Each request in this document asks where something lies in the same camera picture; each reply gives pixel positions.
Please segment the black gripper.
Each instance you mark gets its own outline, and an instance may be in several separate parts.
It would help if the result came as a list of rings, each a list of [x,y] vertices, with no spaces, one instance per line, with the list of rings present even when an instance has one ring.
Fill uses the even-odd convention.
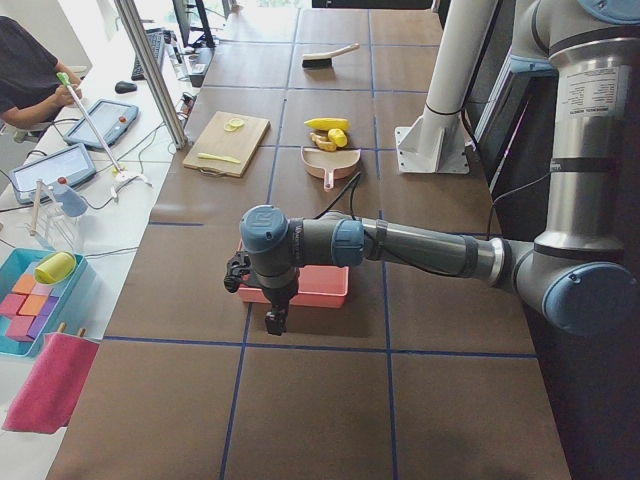
[[[247,251],[236,251],[227,261],[224,288],[243,302],[288,306],[290,303],[290,269],[271,271],[255,265]],[[287,308],[268,311],[265,326],[269,334],[285,333]]]

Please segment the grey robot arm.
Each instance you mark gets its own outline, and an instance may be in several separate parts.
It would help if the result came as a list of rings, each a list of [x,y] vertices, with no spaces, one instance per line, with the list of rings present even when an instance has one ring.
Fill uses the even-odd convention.
[[[516,71],[558,74],[546,226],[533,241],[477,240],[339,212],[290,219],[260,205],[241,220],[242,247],[227,263],[226,289],[262,290],[275,335],[286,329],[302,267],[366,259],[483,280],[575,335],[626,320],[639,284],[621,263],[613,213],[623,130],[639,112],[639,5],[520,1],[511,61]]]

